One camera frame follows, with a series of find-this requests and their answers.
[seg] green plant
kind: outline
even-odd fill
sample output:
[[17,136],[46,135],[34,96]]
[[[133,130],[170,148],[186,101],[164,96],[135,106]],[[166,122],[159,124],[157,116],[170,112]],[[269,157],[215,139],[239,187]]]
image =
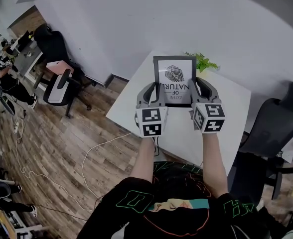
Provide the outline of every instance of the green plant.
[[195,56],[196,57],[196,69],[200,70],[202,73],[205,68],[212,67],[218,69],[218,65],[215,63],[211,63],[209,58],[205,58],[202,53],[185,53],[188,56]]

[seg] framed print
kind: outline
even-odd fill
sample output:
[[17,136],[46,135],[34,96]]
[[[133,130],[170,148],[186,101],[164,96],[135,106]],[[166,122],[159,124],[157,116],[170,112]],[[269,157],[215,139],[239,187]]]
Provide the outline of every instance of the framed print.
[[153,57],[155,82],[161,83],[167,106],[189,107],[191,93],[189,79],[196,78],[195,56]]

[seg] laminate flooring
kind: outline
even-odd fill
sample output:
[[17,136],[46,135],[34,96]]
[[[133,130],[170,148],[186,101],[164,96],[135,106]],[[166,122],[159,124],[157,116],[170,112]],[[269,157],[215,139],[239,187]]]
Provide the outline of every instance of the laminate flooring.
[[[32,85],[22,80],[30,93]],[[82,96],[92,105],[92,110],[75,100],[71,109],[71,119],[67,119],[65,107],[55,107],[42,100],[43,92],[37,90],[39,102],[32,110],[26,108],[25,129],[22,142],[17,146],[17,135],[13,134],[13,122],[22,116],[22,108],[15,105],[16,116],[12,118],[0,104],[0,166],[9,171],[9,178],[23,187],[23,192],[14,194],[16,202],[38,205],[38,217],[22,214],[29,225],[42,224],[48,227],[53,238],[75,239],[91,212],[84,211],[62,187],[49,179],[36,174],[44,174],[62,185],[84,209],[94,209],[97,197],[90,192],[82,177],[82,162],[87,151],[100,143],[129,133],[118,127],[105,115],[125,87],[126,83],[114,79],[108,88],[88,87]],[[93,149],[86,159],[83,173],[89,188],[101,197],[110,191],[122,179],[126,178],[136,159],[141,139],[134,135],[112,141]],[[293,175],[283,175],[280,198],[271,201],[272,188],[266,186],[263,199],[269,212],[279,221],[286,223],[288,212],[293,210]],[[43,207],[69,213],[78,218],[45,209]]]

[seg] desk leg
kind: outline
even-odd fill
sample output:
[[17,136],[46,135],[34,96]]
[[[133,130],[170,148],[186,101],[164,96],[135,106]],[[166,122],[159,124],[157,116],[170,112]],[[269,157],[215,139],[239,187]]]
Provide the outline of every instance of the desk leg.
[[29,231],[37,231],[37,230],[41,230],[41,229],[44,229],[44,227],[42,225],[36,225],[36,226],[26,227],[26,228],[22,228],[22,229],[15,229],[15,232],[17,234],[17,233],[24,233],[24,232],[29,232]]
[[[27,74],[25,75],[25,77],[26,77],[27,79],[29,79],[32,83],[34,83],[34,84],[36,83],[36,79],[35,79],[33,76],[31,76],[29,73],[27,73]],[[43,85],[39,84],[38,87],[39,87],[40,89],[42,89],[43,91],[46,91],[46,88],[45,88]]]

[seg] sneaker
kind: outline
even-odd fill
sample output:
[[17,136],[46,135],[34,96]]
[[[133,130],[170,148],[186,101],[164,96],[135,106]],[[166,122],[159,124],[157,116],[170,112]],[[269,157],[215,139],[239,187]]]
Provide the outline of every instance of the sneaker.
[[37,101],[38,101],[38,96],[37,96],[36,94],[33,94],[32,97],[33,97],[34,101],[33,101],[33,104],[30,105],[30,108],[34,109],[35,106],[36,106],[36,103],[37,103]]
[[32,215],[36,218],[37,217],[37,208],[35,205],[30,205],[30,207],[32,208]]

